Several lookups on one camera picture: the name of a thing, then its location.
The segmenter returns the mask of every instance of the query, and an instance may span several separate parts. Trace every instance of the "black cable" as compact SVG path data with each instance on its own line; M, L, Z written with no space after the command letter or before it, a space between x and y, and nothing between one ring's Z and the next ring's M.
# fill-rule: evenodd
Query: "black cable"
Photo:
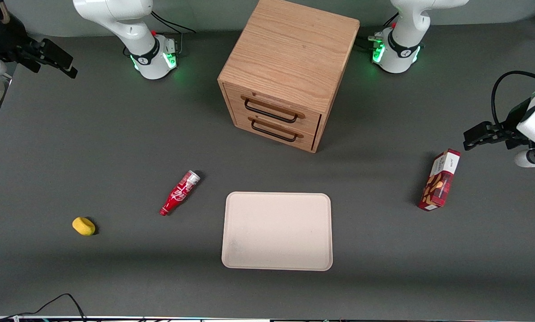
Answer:
M395 18L399 15L399 13L397 12L394 16L392 16L389 20L387 20L382 26L386 27L388 26L391 22L393 22L393 20L395 20Z
M77 310L79 311L79 315L81 316L81 319L83 320L83 322L86 322L87 319L85 319L85 314L83 313L83 310L81 309L81 306L79 306L79 303L77 303L77 301L75 300L75 298L73 297L73 295L70 295L69 293L63 293L55 298L53 298L51 301L45 303L45 305L41 306L38 310L36 310L35 312L23 312L23 313L18 313L18 314L13 314L13 315L10 315L10 316L7 316L5 318L0 318L0 322L4 322L6 320L9 320L10 318L14 317L14 316L18 316L18 315L33 315L33 314L38 314L39 312L41 312L42 309L45 308L45 306L51 304L52 302L55 302L56 300L58 300L60 297L62 296L65 296L67 295L68 297L71 298L71 300L73 300L73 302L75 303L75 306L77 306Z
M182 53L182 43L184 43L184 33L180 33L180 49L178 50L178 55Z
M160 19L163 20L164 22L168 22L168 23L171 24L171 25L174 25L174 26L176 26L176 27L180 27L180 28L184 28L184 29L186 29L186 30L192 31L193 33L196 33L196 30L194 30L194 29L190 29L190 28L188 28L188 27L184 27L184 26L179 25L179 24L175 24L175 23L173 23L172 21L168 21L168 20L162 18L161 16L159 16L158 13L156 13L156 12L151 12L151 14L152 14L154 17L158 17L158 18L160 18Z
M496 116L496 90L498 89L498 85L500 82L506 78L508 75L524 75L527 77L531 77L535 79L535 74L530 72L524 72L524 71L509 71L507 73L503 73L502 76L498 78L498 80L494 83L494 87L492 89L492 95L490 97L490 108L492 109L492 118L494 119L494 124L500 127L500 122L498 122L498 116Z
M175 27L172 27L171 25L167 24L162 18L160 18L159 16L157 16L155 13L151 13L152 17L158 21L160 21L161 24L167 26L168 28L176 31L176 33L179 33L181 34L182 32L178 29L176 29Z
M354 42L353 45L363 49L364 51L370 51L368 46L359 45L357 42Z

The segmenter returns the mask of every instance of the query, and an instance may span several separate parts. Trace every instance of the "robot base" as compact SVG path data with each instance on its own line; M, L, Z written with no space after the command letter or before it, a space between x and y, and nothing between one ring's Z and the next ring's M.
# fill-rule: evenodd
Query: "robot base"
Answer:
M174 39L168 39L163 35L155 35L155 39L160 43L160 52L153 58L150 64L137 64L131 56L134 67L141 75L149 80L161 79L176 68L176 44Z
M374 37L369 38L370 41L374 41L376 42L376 45L378 45L378 47L376 47L376 49L373 51L373 57L371 61L379 65L386 72L399 74L406 72L407 69L409 69L409 67L411 67L411 65L416 61L420 47L418 47L414 53L410 53L408 57L399 57L397 52L385 41L391 30L393 29L388 27L383 31L375 33Z

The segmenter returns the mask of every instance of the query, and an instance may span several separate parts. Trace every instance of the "red bottle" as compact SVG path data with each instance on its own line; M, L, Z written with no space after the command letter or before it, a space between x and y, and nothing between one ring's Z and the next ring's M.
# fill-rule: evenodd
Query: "red bottle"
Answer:
M194 172L188 171L188 173L184 175L182 180L170 192L166 203L160 210L160 214L162 216L166 216L170 210L178 206L178 204L180 204L180 202L186 198L188 193L190 193L190 190L192 190L198 181L200 181L200 177L198 177L198 175Z

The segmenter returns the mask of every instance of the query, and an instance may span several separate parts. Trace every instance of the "beige tray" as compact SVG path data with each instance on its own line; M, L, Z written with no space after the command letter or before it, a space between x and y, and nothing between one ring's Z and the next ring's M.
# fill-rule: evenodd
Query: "beige tray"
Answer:
M325 194L232 192L222 262L229 268L327 271L333 264Z

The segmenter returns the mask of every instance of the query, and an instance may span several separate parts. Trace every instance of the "green indicator light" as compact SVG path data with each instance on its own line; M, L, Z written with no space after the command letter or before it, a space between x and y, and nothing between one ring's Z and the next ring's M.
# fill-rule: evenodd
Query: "green indicator light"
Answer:
M415 57L412 59L413 63L416 61L417 56L419 55L420 46L416 49Z
M130 59L132 60L132 63L134 64L134 69L138 71L138 66L136 65L136 61L134 61L134 58L132 57L132 55L130 56Z
M168 67L170 67L170 69L176 67L176 55L162 53L162 56L164 57L164 59L166 59L166 64L168 64Z
M375 50L374 50L374 53L373 53L373 61L375 61L376 63L379 63L381 61L381 58L382 58L382 54L385 52L385 45L381 44L379 47L377 47Z

